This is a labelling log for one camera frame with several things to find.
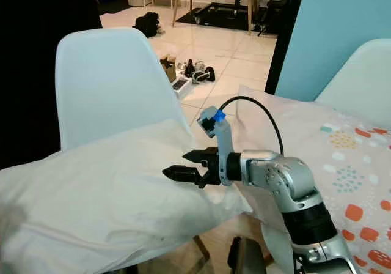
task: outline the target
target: black bag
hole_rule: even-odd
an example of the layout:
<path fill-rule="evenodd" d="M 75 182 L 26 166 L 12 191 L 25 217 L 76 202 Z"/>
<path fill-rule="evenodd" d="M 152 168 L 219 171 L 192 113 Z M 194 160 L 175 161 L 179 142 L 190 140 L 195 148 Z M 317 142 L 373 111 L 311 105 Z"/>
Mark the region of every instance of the black bag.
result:
<path fill-rule="evenodd" d="M 146 37 L 154 37 L 158 33 L 159 15 L 148 12 L 144 16 L 137 17 L 134 28 L 145 34 Z"/>

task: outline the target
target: blue connector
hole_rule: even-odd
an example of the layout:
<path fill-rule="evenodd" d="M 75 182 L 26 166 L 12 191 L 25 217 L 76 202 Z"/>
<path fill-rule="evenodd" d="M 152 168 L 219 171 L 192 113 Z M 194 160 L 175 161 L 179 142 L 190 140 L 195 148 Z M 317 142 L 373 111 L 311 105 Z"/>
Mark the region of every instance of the blue connector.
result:
<path fill-rule="evenodd" d="M 222 122 L 224 121 L 224 118 L 225 118 L 225 114 L 223 111 L 221 110 L 218 110 L 216 112 L 216 114 L 213 116 L 213 119 L 216 121 L 216 122 Z"/>

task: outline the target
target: black cable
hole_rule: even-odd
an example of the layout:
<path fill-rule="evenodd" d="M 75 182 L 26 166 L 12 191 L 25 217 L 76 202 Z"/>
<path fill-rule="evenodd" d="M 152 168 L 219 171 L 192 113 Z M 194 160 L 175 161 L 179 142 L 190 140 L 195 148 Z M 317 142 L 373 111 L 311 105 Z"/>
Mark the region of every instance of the black cable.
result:
<path fill-rule="evenodd" d="M 266 115 L 268 115 L 271 123 L 273 124 L 273 127 L 274 127 L 274 130 L 276 131 L 276 134 L 277 134 L 277 138 L 279 140 L 279 145 L 280 145 L 280 154 L 283 155 L 283 145 L 282 145 L 282 138 L 281 138 L 281 134 L 280 134 L 280 131 L 279 131 L 279 128 L 277 127 L 277 124 L 276 122 L 274 121 L 272 115 L 270 114 L 269 110 L 266 109 L 265 106 L 263 106 L 260 102 L 258 102 L 257 100 L 254 100 L 253 98 L 250 98 L 250 97 L 246 97 L 244 95 L 238 95 L 236 97 L 233 97 L 233 98 L 230 98 L 229 100 L 227 100 L 224 104 L 221 105 L 221 107 L 219 108 L 220 111 L 222 111 L 229 103 L 233 102 L 233 101 L 236 101 L 236 100 L 246 100 L 246 101 L 250 101 L 256 105 L 258 105 L 259 107 L 261 107 L 261 109 L 266 113 Z"/>

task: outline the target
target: pillowcase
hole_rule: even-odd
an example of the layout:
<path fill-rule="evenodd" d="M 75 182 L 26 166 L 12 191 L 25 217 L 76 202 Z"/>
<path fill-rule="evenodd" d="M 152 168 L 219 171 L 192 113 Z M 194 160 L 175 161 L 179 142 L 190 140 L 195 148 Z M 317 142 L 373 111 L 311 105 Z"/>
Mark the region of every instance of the pillowcase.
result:
<path fill-rule="evenodd" d="M 240 95 L 269 109 L 281 132 L 285 156 L 300 158 L 312 170 L 324 203 L 358 265 L 366 271 L 389 272 L 391 131 L 314 102 L 279 98 L 246 87 Z M 279 152 L 268 117 L 251 102 L 238 101 L 234 139 L 238 151 Z M 286 230 L 267 191 L 239 188 L 263 222 Z"/>
<path fill-rule="evenodd" d="M 193 137 L 168 120 L 0 171 L 2 261 L 16 273 L 103 273 L 243 211 L 237 187 L 174 182 Z"/>

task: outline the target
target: white chair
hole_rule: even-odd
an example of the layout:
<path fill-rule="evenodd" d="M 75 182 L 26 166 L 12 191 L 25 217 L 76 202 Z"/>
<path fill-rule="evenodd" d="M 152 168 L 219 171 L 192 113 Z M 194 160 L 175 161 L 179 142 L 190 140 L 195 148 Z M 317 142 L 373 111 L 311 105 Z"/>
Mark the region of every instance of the white chair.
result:
<path fill-rule="evenodd" d="M 391 39 L 364 43 L 346 61 L 315 100 L 379 127 L 391 127 Z M 293 273 L 293 252 L 287 233 L 262 223 L 266 245 L 276 264 Z"/>
<path fill-rule="evenodd" d="M 94 29 L 64 37 L 57 47 L 56 100 L 62 150 L 166 119 L 190 132 L 156 54 L 133 28 Z M 201 239 L 196 236 L 194 241 L 208 259 Z M 179 245 L 148 253 L 134 264 Z"/>

